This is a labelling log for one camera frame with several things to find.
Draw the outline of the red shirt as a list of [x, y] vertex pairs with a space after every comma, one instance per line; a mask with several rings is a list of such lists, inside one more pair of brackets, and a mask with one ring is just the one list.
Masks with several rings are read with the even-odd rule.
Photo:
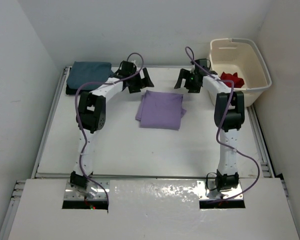
[[238, 73], [235, 72], [234, 74], [231, 73], [225, 73], [223, 72], [220, 76], [220, 79], [229, 87], [234, 88], [241, 88], [245, 85], [244, 79], [241, 77], [238, 77]]

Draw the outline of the lilac cloth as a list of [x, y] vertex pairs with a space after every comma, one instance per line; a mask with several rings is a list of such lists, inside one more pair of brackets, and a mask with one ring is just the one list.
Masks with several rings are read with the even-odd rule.
[[187, 112], [183, 99], [183, 94], [147, 90], [142, 95], [135, 120], [141, 128], [178, 131]]

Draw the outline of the black t shirt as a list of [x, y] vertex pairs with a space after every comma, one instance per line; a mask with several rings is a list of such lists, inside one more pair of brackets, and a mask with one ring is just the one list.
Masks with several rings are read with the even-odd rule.
[[66, 95], [74, 96], [77, 93], [77, 91], [78, 91], [77, 89], [70, 88], [68, 85], [66, 85], [66, 88], [65, 88]]

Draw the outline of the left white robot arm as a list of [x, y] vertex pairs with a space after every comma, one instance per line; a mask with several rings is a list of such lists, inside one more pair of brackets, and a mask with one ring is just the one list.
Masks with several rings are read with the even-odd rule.
[[106, 82], [87, 82], [79, 87], [75, 94], [76, 122], [81, 131], [79, 158], [70, 175], [70, 184], [86, 190], [89, 183], [100, 186], [92, 180], [93, 150], [90, 148], [97, 139], [97, 133], [106, 123], [106, 104], [115, 95], [128, 89], [130, 94], [139, 93], [141, 89], [153, 88], [148, 70], [137, 69], [135, 63], [122, 61], [119, 69], [108, 77]]

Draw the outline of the blue shirt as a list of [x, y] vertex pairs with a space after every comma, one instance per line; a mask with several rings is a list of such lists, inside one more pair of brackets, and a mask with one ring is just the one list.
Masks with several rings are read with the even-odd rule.
[[112, 64], [102, 61], [75, 61], [66, 80], [71, 91], [89, 82], [105, 83], [113, 74]]

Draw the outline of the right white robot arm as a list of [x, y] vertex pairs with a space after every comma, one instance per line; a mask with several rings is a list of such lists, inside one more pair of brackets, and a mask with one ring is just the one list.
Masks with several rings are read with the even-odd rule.
[[199, 93], [205, 88], [215, 97], [214, 123], [218, 127], [216, 139], [220, 145], [220, 158], [215, 176], [216, 191], [228, 191], [239, 184], [237, 168], [238, 134], [245, 121], [245, 98], [242, 91], [234, 91], [232, 80], [222, 80], [214, 71], [205, 67], [206, 59], [197, 59], [191, 70], [182, 68], [175, 89], [182, 81], [189, 93]]

